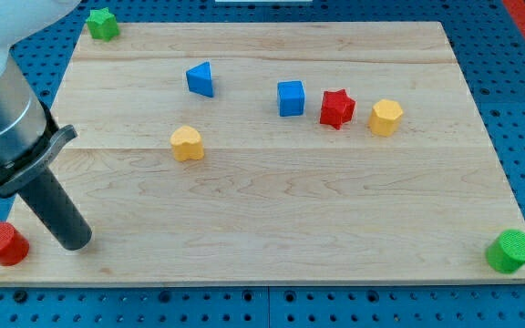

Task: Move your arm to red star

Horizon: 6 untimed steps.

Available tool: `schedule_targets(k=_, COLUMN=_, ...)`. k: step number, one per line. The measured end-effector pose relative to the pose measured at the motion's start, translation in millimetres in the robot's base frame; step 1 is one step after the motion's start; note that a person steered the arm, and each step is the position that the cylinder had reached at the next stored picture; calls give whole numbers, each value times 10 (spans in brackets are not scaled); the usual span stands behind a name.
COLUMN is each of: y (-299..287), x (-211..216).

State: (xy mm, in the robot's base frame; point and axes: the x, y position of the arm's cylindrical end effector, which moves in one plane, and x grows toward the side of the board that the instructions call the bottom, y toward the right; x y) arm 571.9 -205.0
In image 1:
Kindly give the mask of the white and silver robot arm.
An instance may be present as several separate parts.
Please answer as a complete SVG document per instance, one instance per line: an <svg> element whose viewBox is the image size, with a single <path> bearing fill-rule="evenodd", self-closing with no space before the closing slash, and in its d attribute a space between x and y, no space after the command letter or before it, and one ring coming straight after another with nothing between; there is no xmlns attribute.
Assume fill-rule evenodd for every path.
<svg viewBox="0 0 525 328"><path fill-rule="evenodd" d="M77 5L78 0L0 0L0 183L36 147L47 125L45 111L10 48Z"/></svg>

